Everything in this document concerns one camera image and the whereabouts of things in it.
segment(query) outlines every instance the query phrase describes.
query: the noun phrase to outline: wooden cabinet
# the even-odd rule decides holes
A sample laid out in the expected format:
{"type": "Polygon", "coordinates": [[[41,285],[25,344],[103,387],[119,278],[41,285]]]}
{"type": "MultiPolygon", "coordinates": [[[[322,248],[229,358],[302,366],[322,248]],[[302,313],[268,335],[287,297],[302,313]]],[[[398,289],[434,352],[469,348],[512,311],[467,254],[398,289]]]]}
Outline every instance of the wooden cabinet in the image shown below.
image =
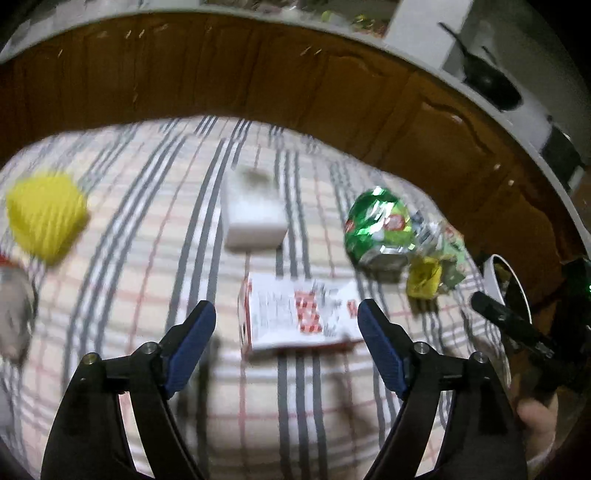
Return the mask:
{"type": "Polygon", "coordinates": [[[242,114],[260,29],[259,24],[242,18],[209,17],[195,81],[198,111],[242,114]]]}
{"type": "Polygon", "coordinates": [[[17,121],[13,62],[0,67],[0,168],[23,145],[17,121]]]}
{"type": "Polygon", "coordinates": [[[269,25],[248,88],[245,114],[289,128],[309,105],[319,74],[317,34],[269,25]]]}
{"type": "Polygon", "coordinates": [[[135,30],[134,18],[118,18],[74,33],[71,68],[79,124],[134,120],[135,30]]]}
{"type": "Polygon", "coordinates": [[[321,72],[298,129],[363,158],[402,93],[408,64],[327,34],[308,54],[320,57],[321,72]]]}
{"type": "Polygon", "coordinates": [[[560,282],[560,261],[585,253],[552,185],[486,113],[413,65],[328,33],[186,12],[101,21],[1,65],[0,109],[3,160],[65,129],[147,118],[294,128],[423,189],[473,254],[507,258],[534,302],[560,282]]]}
{"type": "Polygon", "coordinates": [[[140,20],[135,110],[140,119],[192,113],[205,15],[162,14],[140,20]]]}
{"type": "Polygon", "coordinates": [[[466,215],[464,233],[472,254],[496,253],[510,263],[533,305],[559,287],[562,272],[556,225],[531,204],[526,189],[527,179],[512,171],[481,208],[466,215]]]}
{"type": "Polygon", "coordinates": [[[473,108],[422,74],[406,85],[367,160],[425,190],[459,229],[513,163],[473,108]]]}
{"type": "Polygon", "coordinates": [[[68,35],[43,42],[14,64],[20,128],[29,141],[64,131],[71,122],[68,35]]]}

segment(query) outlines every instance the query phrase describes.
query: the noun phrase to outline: yellow package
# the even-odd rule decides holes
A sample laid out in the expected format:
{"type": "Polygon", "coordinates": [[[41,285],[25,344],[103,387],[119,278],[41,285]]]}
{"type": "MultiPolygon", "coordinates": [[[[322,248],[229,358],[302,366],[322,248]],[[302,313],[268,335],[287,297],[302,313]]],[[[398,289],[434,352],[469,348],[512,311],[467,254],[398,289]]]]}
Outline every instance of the yellow package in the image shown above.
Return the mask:
{"type": "Polygon", "coordinates": [[[407,295],[432,300],[437,296],[443,267],[437,258],[415,257],[408,270],[407,295]]]}
{"type": "Polygon", "coordinates": [[[15,240],[48,264],[68,252],[88,219],[86,196],[65,174],[21,180],[8,192],[6,201],[15,240]]]}

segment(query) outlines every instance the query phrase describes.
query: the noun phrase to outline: plaid tablecloth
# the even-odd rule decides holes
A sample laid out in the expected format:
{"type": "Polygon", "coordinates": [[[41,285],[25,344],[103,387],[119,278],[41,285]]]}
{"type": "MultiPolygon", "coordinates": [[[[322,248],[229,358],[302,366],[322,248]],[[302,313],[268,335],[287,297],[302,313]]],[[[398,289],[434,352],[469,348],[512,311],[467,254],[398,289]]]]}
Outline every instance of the plaid tablecloth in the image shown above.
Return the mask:
{"type": "MultiPolygon", "coordinates": [[[[413,185],[313,138],[213,116],[60,134],[31,145],[4,167],[2,210],[17,179],[52,170],[75,178],[92,215],[66,259],[48,269],[15,244],[5,214],[0,229],[0,249],[23,263],[40,299],[27,361],[21,368],[5,361],[0,367],[9,410],[2,436],[34,475],[82,355],[129,354],[208,299],[217,310],[214,338],[190,384],[171,400],[206,476],[363,477],[399,400],[384,388],[365,345],[347,353],[241,361],[236,301],[249,271],[354,278],[360,296],[374,298],[414,340],[448,355],[484,351],[509,380],[499,332],[467,306],[470,294],[482,289],[476,268],[453,294],[410,302],[404,275],[397,283],[367,277],[345,254],[343,224],[367,188],[387,186],[437,213],[433,202],[413,185]],[[236,254],[223,248],[220,183],[237,164],[274,176],[289,220],[281,249],[236,254]]],[[[136,465],[149,473],[129,399],[123,396],[121,403],[136,465]]],[[[421,472],[434,465],[449,404],[450,395],[443,394],[421,472]]]]}

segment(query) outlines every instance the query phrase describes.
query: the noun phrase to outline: metal screw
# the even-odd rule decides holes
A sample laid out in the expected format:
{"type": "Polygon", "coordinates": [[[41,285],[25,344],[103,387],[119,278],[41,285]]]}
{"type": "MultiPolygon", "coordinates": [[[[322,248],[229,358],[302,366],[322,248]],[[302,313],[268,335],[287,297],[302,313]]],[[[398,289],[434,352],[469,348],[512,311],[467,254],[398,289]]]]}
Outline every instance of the metal screw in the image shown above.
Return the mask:
{"type": "Polygon", "coordinates": [[[488,362],[488,357],[482,352],[474,352],[474,360],[481,364],[485,364],[488,362]]]}
{"type": "Polygon", "coordinates": [[[96,353],[94,353],[94,352],[87,353],[85,356],[82,357],[82,363],[84,363],[85,365],[92,365],[98,359],[99,359],[99,356],[96,353]]]}
{"type": "Polygon", "coordinates": [[[424,355],[425,353],[429,352],[431,347],[429,347],[425,342],[416,342],[414,344],[414,351],[424,355]]]}
{"type": "Polygon", "coordinates": [[[147,343],[143,344],[141,347],[139,347],[141,352],[145,353],[146,355],[149,355],[150,353],[154,353],[157,348],[158,348],[158,344],[156,342],[147,342],[147,343]]]}

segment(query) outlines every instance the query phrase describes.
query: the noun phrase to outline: red and white box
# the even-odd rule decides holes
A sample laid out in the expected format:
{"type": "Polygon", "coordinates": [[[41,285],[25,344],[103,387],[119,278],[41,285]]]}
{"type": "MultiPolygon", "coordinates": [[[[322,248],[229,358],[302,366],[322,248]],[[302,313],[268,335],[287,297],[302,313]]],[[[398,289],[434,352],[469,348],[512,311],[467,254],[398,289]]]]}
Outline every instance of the red and white box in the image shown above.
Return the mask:
{"type": "Polygon", "coordinates": [[[354,281],[339,284],[252,273],[238,298],[242,353],[362,341],[358,306],[354,281]]]}

